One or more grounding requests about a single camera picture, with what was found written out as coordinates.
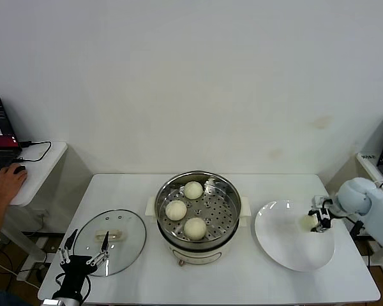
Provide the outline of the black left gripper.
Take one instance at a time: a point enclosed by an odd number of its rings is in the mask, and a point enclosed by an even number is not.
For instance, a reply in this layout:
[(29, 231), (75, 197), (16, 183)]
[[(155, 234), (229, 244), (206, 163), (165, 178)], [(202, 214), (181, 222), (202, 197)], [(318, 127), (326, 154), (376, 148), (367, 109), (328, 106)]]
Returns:
[[(63, 272), (56, 276), (56, 283), (59, 284), (56, 298), (86, 299), (91, 291), (89, 275), (95, 273), (98, 269), (97, 266), (100, 266), (109, 258), (109, 231), (104, 235), (100, 251), (93, 257), (70, 256), (77, 232), (78, 229), (75, 229), (66, 239), (64, 246), (58, 248), (61, 257), (60, 266)], [(88, 289), (86, 295), (82, 296), (81, 291), (85, 281), (87, 281)]]

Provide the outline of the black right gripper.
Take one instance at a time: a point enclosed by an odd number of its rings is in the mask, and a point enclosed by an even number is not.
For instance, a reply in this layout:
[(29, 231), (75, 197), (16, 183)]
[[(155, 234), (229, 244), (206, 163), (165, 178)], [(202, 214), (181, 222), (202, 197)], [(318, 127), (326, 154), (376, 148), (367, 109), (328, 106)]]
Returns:
[(312, 219), (311, 232), (323, 233), (331, 228), (330, 213), (338, 212), (338, 201), (336, 198), (325, 197), (322, 199), (322, 208), (313, 208), (308, 211), (308, 217)]

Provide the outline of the person's bare hand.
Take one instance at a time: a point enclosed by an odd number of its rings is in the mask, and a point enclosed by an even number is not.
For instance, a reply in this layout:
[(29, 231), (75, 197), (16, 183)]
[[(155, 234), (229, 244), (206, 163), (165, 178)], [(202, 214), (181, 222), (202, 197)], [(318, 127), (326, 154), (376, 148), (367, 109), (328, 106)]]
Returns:
[(13, 163), (0, 170), (0, 204), (9, 205), (27, 178), (24, 166)]

